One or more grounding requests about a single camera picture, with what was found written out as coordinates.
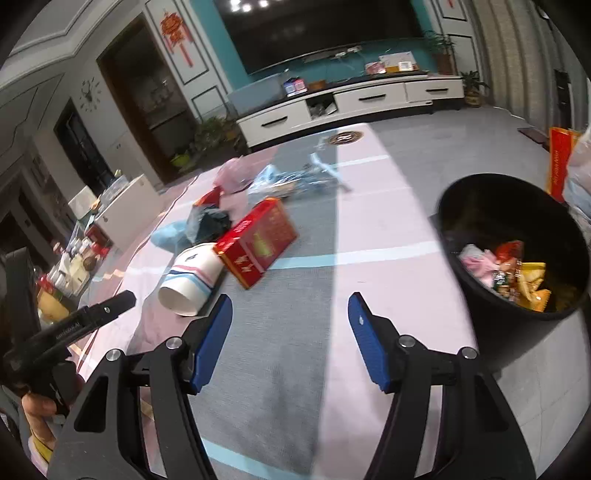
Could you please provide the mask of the person left hand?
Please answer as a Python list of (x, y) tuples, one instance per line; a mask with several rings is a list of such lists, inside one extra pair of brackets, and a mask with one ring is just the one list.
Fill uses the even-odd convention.
[(34, 393), (27, 393), (21, 399), (22, 408), (34, 437), (44, 446), (53, 450), (56, 438), (46, 420), (56, 414), (53, 400)]

